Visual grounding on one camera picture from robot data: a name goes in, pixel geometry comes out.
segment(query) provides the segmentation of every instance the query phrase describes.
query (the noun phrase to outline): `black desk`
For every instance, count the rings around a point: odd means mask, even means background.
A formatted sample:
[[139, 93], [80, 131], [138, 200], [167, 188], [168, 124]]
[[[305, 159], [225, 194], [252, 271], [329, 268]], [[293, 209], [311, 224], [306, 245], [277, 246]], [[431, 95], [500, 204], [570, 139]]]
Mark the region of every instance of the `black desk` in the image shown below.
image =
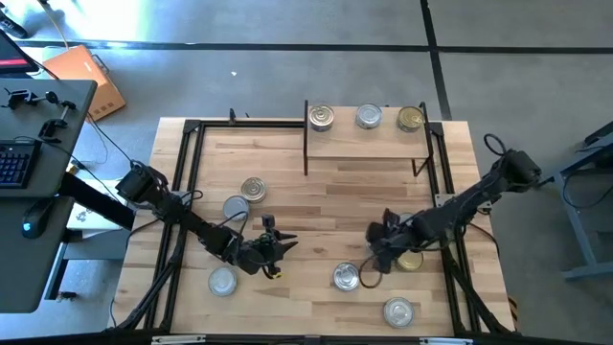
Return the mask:
[[[29, 89], [39, 97], [47, 91], [54, 91], [61, 100], [73, 102], [77, 109], [66, 116], [68, 127], [57, 131], [61, 143], [56, 144], [68, 152], [73, 151], [96, 91], [94, 81], [0, 79], [0, 104], [6, 104], [8, 99], [4, 87], [9, 90]], [[14, 111], [0, 108], [0, 138], [13, 139], [18, 135], [36, 138], [45, 121], [59, 118], [60, 115], [61, 107], [47, 102], [40, 102], [38, 106], [21, 104]], [[131, 215], [131, 211], [119, 202], [65, 173], [69, 161], [70, 156], [65, 152], [43, 144], [28, 188], [0, 190], [0, 312], [36, 310], [64, 237], [74, 201], [102, 215], [119, 213], [127, 219]], [[21, 235], [25, 211], [39, 197], [56, 193], [63, 196], [56, 197], [45, 232], [37, 239], [25, 239]], [[131, 228], [129, 220], [122, 225]]]

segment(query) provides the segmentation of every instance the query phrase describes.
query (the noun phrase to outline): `orange box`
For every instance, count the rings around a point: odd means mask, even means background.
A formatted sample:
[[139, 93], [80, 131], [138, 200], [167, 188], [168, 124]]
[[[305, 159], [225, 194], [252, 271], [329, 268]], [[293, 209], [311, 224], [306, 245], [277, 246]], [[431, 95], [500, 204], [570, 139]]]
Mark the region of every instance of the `orange box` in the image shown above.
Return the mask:
[[106, 67], [103, 64], [103, 67], [100, 67], [94, 57], [98, 58], [92, 56], [85, 46], [80, 45], [44, 61], [43, 64], [62, 80], [96, 81], [98, 88], [89, 106], [89, 113], [94, 120], [99, 120], [123, 107], [125, 100], [107, 73], [103, 71]]

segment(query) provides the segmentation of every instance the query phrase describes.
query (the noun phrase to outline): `wood grain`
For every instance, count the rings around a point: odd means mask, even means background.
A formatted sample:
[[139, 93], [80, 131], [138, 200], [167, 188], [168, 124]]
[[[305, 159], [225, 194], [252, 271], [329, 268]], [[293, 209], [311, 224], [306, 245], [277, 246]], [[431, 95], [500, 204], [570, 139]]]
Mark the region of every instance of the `wood grain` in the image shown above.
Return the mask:
[[[457, 191], [479, 178], [467, 123], [443, 123], [451, 171]], [[163, 118], [151, 155], [151, 165], [173, 176], [183, 119]], [[193, 234], [188, 235], [172, 331], [203, 334], [345, 334], [345, 335], [451, 335], [439, 253], [424, 253], [417, 272], [383, 277], [379, 288], [342, 292], [330, 278], [341, 262], [361, 264], [371, 253], [364, 232], [380, 220], [385, 207], [396, 212], [417, 212], [431, 207], [427, 174], [413, 177], [409, 160], [311, 159], [309, 176], [302, 175], [300, 129], [207, 129], [199, 165], [197, 189], [204, 197], [194, 211], [210, 221], [221, 221], [223, 201], [239, 193], [242, 181], [259, 176], [268, 195], [252, 205], [245, 236], [262, 231], [259, 216], [273, 213], [278, 229], [298, 235], [297, 246], [280, 262], [284, 272], [271, 281], [262, 274], [249, 276], [239, 269], [238, 290], [216, 297], [208, 290], [212, 270], [224, 265], [209, 255]], [[193, 136], [190, 142], [193, 149]], [[186, 172], [190, 169], [187, 162]], [[135, 226], [152, 216], [137, 218]], [[489, 220], [475, 223], [490, 231]], [[115, 316], [123, 320], [150, 285], [161, 235], [161, 224], [130, 240], [115, 297]], [[505, 285], [495, 246], [483, 234], [468, 228], [465, 236], [469, 266], [476, 290], [507, 327], [512, 327]], [[367, 267], [366, 281], [376, 272]], [[162, 291], [156, 322], [165, 305]], [[393, 329], [382, 317], [382, 306], [392, 297], [405, 297], [416, 307], [414, 324]], [[460, 294], [465, 324], [464, 296]]]
[[396, 125], [399, 107], [382, 107], [377, 128], [363, 129], [355, 124], [356, 106], [333, 106], [334, 122], [330, 130], [308, 129], [309, 158], [425, 158], [423, 127], [414, 133]]

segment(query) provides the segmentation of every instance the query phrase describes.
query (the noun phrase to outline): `gray floor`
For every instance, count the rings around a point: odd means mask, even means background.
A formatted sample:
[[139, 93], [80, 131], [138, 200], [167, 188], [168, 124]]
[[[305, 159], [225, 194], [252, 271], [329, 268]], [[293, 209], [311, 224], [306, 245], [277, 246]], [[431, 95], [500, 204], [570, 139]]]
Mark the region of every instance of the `gray floor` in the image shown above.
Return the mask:
[[[35, 39], [58, 40], [36, 3], [4, 2], [17, 18], [29, 15], [26, 23]], [[69, 39], [425, 43], [417, 0], [191, 0], [181, 6], [154, 0], [50, 2]], [[430, 8], [442, 45], [613, 46], [609, 1], [430, 0]], [[116, 16], [112, 26], [109, 16]], [[47, 58], [58, 50], [28, 52]], [[95, 53], [111, 68], [128, 102], [101, 127], [142, 160], [148, 159], [161, 116], [224, 116], [229, 107], [253, 117], [300, 116], [302, 101], [309, 99], [345, 105], [426, 101], [432, 118], [441, 118], [430, 59], [423, 53]], [[442, 55], [441, 60], [451, 114], [469, 121], [482, 173], [495, 158], [482, 145], [487, 132], [526, 150], [547, 171], [613, 118], [613, 56]], [[108, 162], [95, 165], [94, 172], [119, 177], [126, 162], [109, 149]], [[76, 156], [104, 157], [90, 126], [83, 130]], [[522, 333], [613, 343], [613, 278], [567, 283], [559, 274], [582, 260], [557, 194], [544, 188], [510, 195], [496, 205], [492, 219]], [[595, 243], [603, 256], [612, 252], [610, 240]], [[0, 315], [0, 337], [103, 329], [119, 271], [118, 264], [71, 264], [62, 289], [83, 297], [43, 302], [32, 314]]]

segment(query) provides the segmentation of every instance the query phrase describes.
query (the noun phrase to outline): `monitor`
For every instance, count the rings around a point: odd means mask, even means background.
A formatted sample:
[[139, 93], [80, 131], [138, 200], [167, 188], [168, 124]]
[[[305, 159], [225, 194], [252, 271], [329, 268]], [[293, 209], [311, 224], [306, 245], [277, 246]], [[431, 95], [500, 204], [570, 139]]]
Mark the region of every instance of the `monitor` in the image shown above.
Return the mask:
[[38, 65], [0, 30], [0, 75], [36, 72]]

